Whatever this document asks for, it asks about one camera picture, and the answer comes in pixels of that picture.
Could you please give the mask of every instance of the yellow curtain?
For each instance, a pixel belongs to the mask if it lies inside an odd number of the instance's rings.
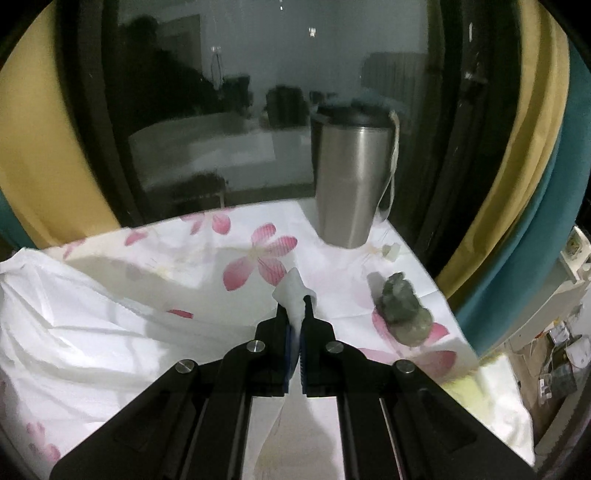
[[[0,70],[0,188],[40,248],[119,228],[66,111],[55,17],[54,1]]]
[[[519,218],[548,163],[569,88],[569,44],[537,0],[519,0],[521,85],[517,115],[495,181],[465,237],[436,279],[449,298]]]

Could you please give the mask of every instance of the metal screw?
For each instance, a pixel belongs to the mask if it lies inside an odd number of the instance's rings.
[[[415,366],[410,360],[398,360],[396,362],[396,368],[403,374],[411,374],[414,372]]]
[[[246,344],[246,350],[251,353],[262,352],[265,349],[265,342],[262,340],[251,340]]]
[[[195,362],[193,362],[193,360],[181,360],[180,362],[177,362],[174,368],[180,374],[188,374],[193,371],[193,368],[195,368]]]
[[[341,353],[345,346],[340,342],[328,342],[326,344],[326,351],[328,353]]]

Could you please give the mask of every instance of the pink flower print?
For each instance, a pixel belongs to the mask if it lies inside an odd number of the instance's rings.
[[[4,380],[0,380],[0,420],[6,418],[6,401],[4,398],[6,397],[6,382]]]
[[[230,262],[223,272],[223,284],[227,291],[242,287],[258,266],[258,271],[268,284],[274,287],[287,273],[285,265],[277,259],[284,257],[297,245],[297,238],[282,236],[268,243],[277,229],[272,223],[257,228],[251,236],[252,246],[245,257]]]
[[[63,258],[64,258],[64,260],[65,260],[66,258],[68,258],[68,257],[69,257],[69,256],[72,254],[72,251],[73,251],[73,250],[74,250],[76,247],[79,247],[79,246],[80,246],[80,245],[82,245],[84,242],[86,242],[86,238],[82,238],[82,239],[80,239],[80,240],[75,240],[75,241],[73,241],[73,242],[70,242],[69,244],[65,244],[65,245],[64,245],[64,247],[65,247],[65,249],[66,249],[66,250],[64,251],[64,257],[63,257]]]
[[[45,427],[41,422],[38,421],[36,424],[27,423],[27,433],[33,440],[29,443],[29,450],[33,452],[33,455],[45,457],[52,463],[61,458],[61,453],[55,445],[45,443]]]
[[[232,226],[232,222],[230,217],[224,213],[224,211],[227,212],[229,210],[230,209],[220,210],[218,212],[191,213],[190,215],[183,215],[180,219],[183,222],[193,222],[193,225],[191,226],[191,235],[195,235],[201,230],[203,223],[211,216],[212,230],[220,235],[227,235]]]
[[[124,245],[126,247],[133,245],[134,243],[143,240],[148,236],[148,232],[146,230],[132,230],[129,235],[125,238]]]
[[[426,347],[433,346],[443,337],[449,335],[449,330],[440,323],[433,323],[429,337],[418,347],[408,347],[399,343],[388,331],[386,322],[377,310],[372,312],[372,323],[383,338],[392,347],[392,352],[381,352],[370,349],[360,349],[367,358],[383,364],[393,364],[401,358],[412,359],[418,367],[429,377],[438,379],[447,375],[456,363],[457,353],[450,350],[424,351]]]
[[[170,309],[170,310],[167,310],[167,312],[172,313],[173,315],[177,315],[179,317],[182,317],[184,319],[192,319],[193,318],[192,313],[185,312],[184,310]]]

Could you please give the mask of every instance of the black tumbler lid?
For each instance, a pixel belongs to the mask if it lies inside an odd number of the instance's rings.
[[[325,116],[330,125],[342,127],[392,128],[390,111],[384,108],[352,103],[351,105],[318,106],[317,113]]]

